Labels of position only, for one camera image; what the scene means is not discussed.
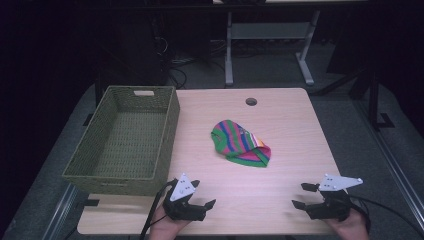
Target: person's right hand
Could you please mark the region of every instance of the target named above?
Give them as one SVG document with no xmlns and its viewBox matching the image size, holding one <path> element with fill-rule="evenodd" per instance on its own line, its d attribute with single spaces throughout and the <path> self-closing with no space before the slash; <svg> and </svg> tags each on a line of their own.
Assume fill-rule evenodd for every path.
<svg viewBox="0 0 424 240">
<path fill-rule="evenodd" d="M 323 219 L 343 240 L 369 240 L 365 217 L 350 209 L 349 217 L 339 222 L 338 219 Z"/>
</svg>

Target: wooden table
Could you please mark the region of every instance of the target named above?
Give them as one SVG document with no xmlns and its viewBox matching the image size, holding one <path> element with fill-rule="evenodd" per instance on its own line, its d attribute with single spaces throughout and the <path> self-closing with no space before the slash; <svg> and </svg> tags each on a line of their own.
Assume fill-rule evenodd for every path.
<svg viewBox="0 0 424 240">
<path fill-rule="evenodd" d="M 181 235 L 331 233 L 291 202 L 322 202 L 319 193 L 305 192 L 300 184 L 319 183 L 325 173 L 339 175 L 305 90 L 180 90 L 177 95 L 181 112 L 169 180 L 182 173 L 200 180 L 191 204 L 217 200 L 203 222 L 192 222 Z M 255 98 L 257 105 L 247 105 L 247 98 Z M 215 151 L 210 132 L 225 119 L 271 148 L 268 167 L 232 163 Z M 89 199 L 100 201 L 85 207 L 78 225 L 81 234 L 139 234 L 153 202 L 153 197 L 99 194 Z"/>
</svg>

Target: striped cloth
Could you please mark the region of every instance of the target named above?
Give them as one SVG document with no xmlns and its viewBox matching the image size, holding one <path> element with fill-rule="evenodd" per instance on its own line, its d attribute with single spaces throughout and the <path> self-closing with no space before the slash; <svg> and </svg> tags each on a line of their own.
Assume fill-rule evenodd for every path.
<svg viewBox="0 0 424 240">
<path fill-rule="evenodd" d="M 215 150 L 235 163 L 266 167 L 271 157 L 271 149 L 252 133 L 231 120 L 215 125 L 211 133 Z"/>
</svg>

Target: white bracket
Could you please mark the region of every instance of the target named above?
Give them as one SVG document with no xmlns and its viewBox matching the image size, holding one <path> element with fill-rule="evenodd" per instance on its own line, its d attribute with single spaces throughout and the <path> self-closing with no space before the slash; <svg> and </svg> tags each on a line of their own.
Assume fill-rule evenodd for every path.
<svg viewBox="0 0 424 240">
<path fill-rule="evenodd" d="M 362 183 L 363 181 L 360 178 L 348 178 L 325 174 L 318 189 L 320 191 L 339 191 Z"/>
<path fill-rule="evenodd" d="M 174 192 L 171 195 L 171 202 L 193 194 L 196 188 L 191 184 L 190 179 L 183 173 L 175 186 Z"/>
</svg>

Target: human hand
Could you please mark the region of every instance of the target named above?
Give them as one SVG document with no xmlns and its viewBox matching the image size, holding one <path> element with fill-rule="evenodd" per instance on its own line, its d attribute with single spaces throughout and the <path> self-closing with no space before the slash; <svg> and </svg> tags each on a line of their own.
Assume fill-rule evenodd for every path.
<svg viewBox="0 0 424 240">
<path fill-rule="evenodd" d="M 343 240 L 368 240 L 365 217 L 350 209 L 349 217 L 342 222 L 338 219 L 323 219 Z"/>
<path fill-rule="evenodd" d="M 165 209 L 161 204 L 153 214 L 151 222 L 153 225 L 150 227 L 149 240 L 173 240 L 190 222 L 186 220 L 172 220 L 166 216 Z"/>
</svg>

